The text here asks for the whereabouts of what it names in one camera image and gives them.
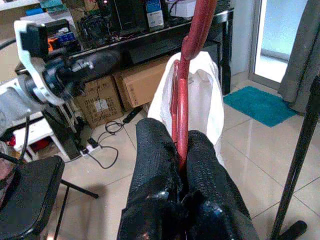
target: white cloth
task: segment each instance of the white cloth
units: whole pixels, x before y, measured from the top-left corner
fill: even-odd
[[[152,100],[148,117],[162,122],[170,135],[172,118],[170,103],[174,61],[180,60],[181,53],[173,55],[166,67],[160,84]],[[208,52],[201,51],[190,62],[188,75],[189,131],[198,130],[208,137],[214,145],[220,164],[224,165],[220,155],[221,134],[224,128],[224,104],[219,83],[218,66]]]

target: white wall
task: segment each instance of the white wall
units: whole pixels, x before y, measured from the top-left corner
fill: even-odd
[[[15,36],[14,21],[24,15],[25,9],[23,7],[0,12],[0,43]],[[0,82],[16,77],[15,68],[18,63],[16,44],[0,50]]]
[[[249,71],[255,0],[231,0],[234,6],[231,74]]]

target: cardboard box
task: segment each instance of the cardboard box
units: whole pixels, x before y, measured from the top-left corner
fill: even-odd
[[[91,128],[123,116],[116,84],[106,76],[85,84],[84,95],[74,99]]]
[[[128,112],[128,111],[132,110],[133,107],[129,103],[129,98],[127,97],[127,94],[126,94],[126,86],[125,86],[125,83],[121,77],[121,72],[116,72],[113,74],[113,76],[114,76],[115,83],[116,83],[116,86],[117,86],[119,94],[120,94],[122,107],[124,108],[124,110],[126,112]]]
[[[161,57],[114,75],[124,108],[136,108],[153,100],[169,58]]]

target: label on box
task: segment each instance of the label on box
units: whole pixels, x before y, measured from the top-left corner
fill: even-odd
[[[105,99],[100,99],[98,101],[95,101],[94,105],[97,112],[101,112],[105,109],[108,109],[108,104]]]
[[[165,24],[162,10],[147,13],[146,16],[148,18],[148,23],[150,28]]]
[[[161,10],[160,0],[148,0],[146,1],[145,6],[147,13],[153,13]]]

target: glass door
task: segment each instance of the glass door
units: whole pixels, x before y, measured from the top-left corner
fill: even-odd
[[[256,0],[250,79],[278,89],[307,0]]]

